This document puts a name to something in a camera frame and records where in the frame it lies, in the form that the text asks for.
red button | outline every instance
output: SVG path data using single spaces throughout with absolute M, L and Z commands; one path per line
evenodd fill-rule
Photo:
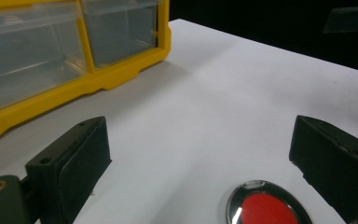
M 298 224 L 292 210 L 269 194 L 252 194 L 243 201 L 241 208 L 243 224 Z

black background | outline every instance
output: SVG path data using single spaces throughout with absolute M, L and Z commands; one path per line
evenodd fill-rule
M 324 34 L 331 9 L 358 1 L 171 0 L 183 19 L 281 49 L 358 69 L 358 33 Z

yellow frame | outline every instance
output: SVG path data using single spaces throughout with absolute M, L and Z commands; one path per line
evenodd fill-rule
M 57 0 L 0 0 L 0 8 L 29 6 L 34 3 L 58 2 Z M 80 0 L 74 0 L 80 7 Z M 63 105 L 75 98 L 98 90 L 110 90 L 137 77 L 141 70 L 165 59 L 171 50 L 169 0 L 158 4 L 158 46 L 103 69 L 94 68 L 86 25 L 83 18 L 77 26 L 87 62 L 88 73 L 57 88 L 0 109 L 0 135 L 9 128 L 28 119 Z

yellow plastic organizer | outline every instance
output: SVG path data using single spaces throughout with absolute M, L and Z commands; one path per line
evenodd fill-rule
M 171 49 L 169 0 L 0 0 L 0 135 Z

white table surface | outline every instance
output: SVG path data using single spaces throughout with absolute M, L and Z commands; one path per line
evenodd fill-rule
M 262 179 L 289 190 L 314 223 L 344 223 L 288 159 L 297 115 L 358 137 L 358 71 L 172 21 L 163 62 L 0 137 L 0 175 L 78 122 L 105 116 L 113 162 L 76 223 L 226 223 L 227 198 Z

